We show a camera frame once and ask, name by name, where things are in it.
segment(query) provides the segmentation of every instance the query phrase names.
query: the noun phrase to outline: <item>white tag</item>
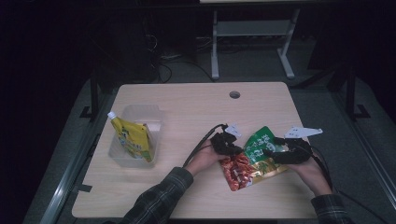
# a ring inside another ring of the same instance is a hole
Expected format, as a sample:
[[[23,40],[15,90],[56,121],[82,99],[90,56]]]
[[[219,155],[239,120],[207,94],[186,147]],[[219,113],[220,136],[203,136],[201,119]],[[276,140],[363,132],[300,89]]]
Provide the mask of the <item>white tag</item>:
[[[238,131],[238,128],[236,127],[236,124],[232,124],[228,126],[228,128],[225,129],[226,133],[230,133],[234,135],[235,137],[240,137],[242,134]]]
[[[291,129],[285,133],[285,138],[302,138],[319,133],[323,133],[323,131],[321,129],[291,127]]]

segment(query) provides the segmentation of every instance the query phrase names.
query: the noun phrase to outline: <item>white cap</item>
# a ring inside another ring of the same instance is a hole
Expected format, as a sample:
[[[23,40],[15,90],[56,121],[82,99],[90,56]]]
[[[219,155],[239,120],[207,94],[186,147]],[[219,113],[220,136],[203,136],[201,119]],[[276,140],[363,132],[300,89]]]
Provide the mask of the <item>white cap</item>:
[[[108,116],[110,119],[114,119],[117,115],[116,115],[116,113],[114,113],[113,111],[110,111],[110,113],[108,113],[107,116]]]

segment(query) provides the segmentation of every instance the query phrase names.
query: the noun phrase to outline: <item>sleeve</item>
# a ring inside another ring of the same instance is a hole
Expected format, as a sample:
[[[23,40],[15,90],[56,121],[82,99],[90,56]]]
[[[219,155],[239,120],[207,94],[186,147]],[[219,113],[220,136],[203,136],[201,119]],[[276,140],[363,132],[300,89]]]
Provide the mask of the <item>sleeve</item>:
[[[353,224],[339,195],[320,195],[311,200],[319,224]]]
[[[166,223],[178,200],[193,182],[187,170],[175,167],[158,185],[143,192],[120,224]]]

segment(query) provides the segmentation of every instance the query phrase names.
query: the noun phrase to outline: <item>person's left hand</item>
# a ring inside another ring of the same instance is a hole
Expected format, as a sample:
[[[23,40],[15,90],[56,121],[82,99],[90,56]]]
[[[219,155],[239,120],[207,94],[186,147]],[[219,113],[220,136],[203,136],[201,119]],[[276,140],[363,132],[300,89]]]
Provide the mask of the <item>person's left hand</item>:
[[[212,147],[210,140],[206,140],[201,145],[201,150],[199,150],[195,156],[192,158],[190,163],[185,167],[192,175],[197,175],[201,171],[212,166],[213,163],[219,160],[228,158],[228,156],[219,155],[216,153],[215,149]]]

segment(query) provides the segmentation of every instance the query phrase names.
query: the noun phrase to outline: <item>white metal stand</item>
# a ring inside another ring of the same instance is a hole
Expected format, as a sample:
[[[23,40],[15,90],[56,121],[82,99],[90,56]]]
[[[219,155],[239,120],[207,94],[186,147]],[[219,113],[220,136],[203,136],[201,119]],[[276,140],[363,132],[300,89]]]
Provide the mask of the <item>white metal stand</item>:
[[[284,35],[285,44],[282,49],[278,49],[278,55],[285,69],[288,78],[294,78],[286,53],[289,48],[294,28],[297,22],[300,9],[295,9],[291,20],[283,21],[218,21],[218,12],[214,12],[213,18],[213,47],[212,47],[212,78],[219,78],[218,63],[218,36],[238,36],[238,35]]]

